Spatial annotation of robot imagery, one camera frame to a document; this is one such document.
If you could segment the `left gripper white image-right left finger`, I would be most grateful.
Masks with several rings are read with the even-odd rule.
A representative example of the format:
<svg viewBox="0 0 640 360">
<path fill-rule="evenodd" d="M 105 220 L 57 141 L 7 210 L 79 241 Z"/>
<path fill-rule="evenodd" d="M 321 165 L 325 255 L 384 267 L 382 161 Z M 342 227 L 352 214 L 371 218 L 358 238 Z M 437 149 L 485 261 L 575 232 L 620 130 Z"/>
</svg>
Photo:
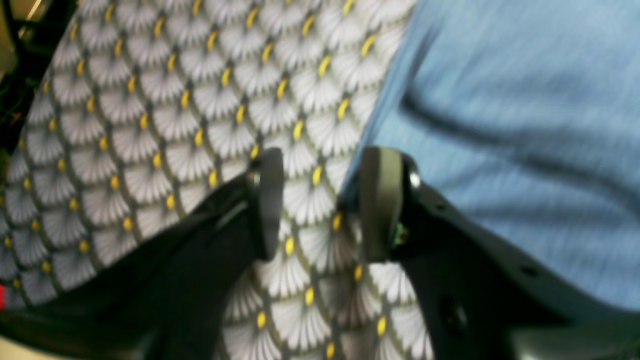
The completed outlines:
<svg viewBox="0 0 640 360">
<path fill-rule="evenodd" d="M 81 360 L 210 360 L 228 293 L 278 249 L 282 151 L 265 150 L 196 209 L 96 278 L 34 310 L 1 313 L 1 334 Z"/>
</svg>

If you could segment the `left gripper white image-right right finger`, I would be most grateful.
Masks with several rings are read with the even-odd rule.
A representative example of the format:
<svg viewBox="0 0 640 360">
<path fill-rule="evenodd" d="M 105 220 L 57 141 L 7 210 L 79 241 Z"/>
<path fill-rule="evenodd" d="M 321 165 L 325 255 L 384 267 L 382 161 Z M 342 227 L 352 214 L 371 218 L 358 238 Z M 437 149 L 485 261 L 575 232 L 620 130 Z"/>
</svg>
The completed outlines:
<svg viewBox="0 0 640 360">
<path fill-rule="evenodd" d="M 637 360 L 639 313 L 616 309 L 462 216 L 409 155 L 370 146 L 359 163 L 370 263 L 399 264 L 437 360 Z"/>
</svg>

